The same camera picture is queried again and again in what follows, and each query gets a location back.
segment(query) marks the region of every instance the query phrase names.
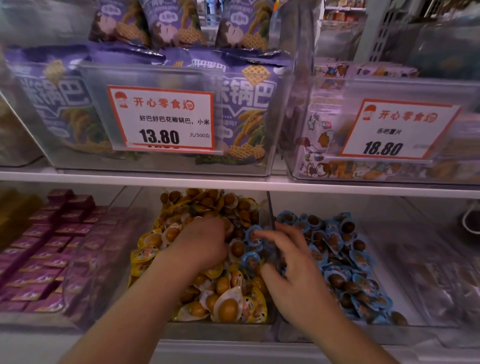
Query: price label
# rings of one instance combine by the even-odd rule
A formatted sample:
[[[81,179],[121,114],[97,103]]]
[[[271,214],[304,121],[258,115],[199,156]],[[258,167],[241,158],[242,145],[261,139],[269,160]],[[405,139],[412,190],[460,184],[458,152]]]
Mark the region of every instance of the price label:
[[[459,113],[458,105],[366,98],[341,155],[427,159]]]
[[[214,145],[213,93],[108,86],[127,149],[209,153]]]

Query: price number 13.80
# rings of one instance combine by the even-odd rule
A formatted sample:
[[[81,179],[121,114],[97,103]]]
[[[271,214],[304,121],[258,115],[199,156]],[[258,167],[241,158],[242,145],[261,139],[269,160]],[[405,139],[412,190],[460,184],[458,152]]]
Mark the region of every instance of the price number 13.80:
[[[370,154],[371,156],[396,156],[402,150],[402,143],[387,143],[382,148],[382,142],[368,142],[366,148],[363,151],[364,154]]]
[[[152,129],[142,129],[139,131],[142,135],[145,143],[161,143],[161,144],[178,144],[180,143],[180,137],[177,131],[172,130],[168,132],[167,130],[160,130],[158,136],[155,131]]]

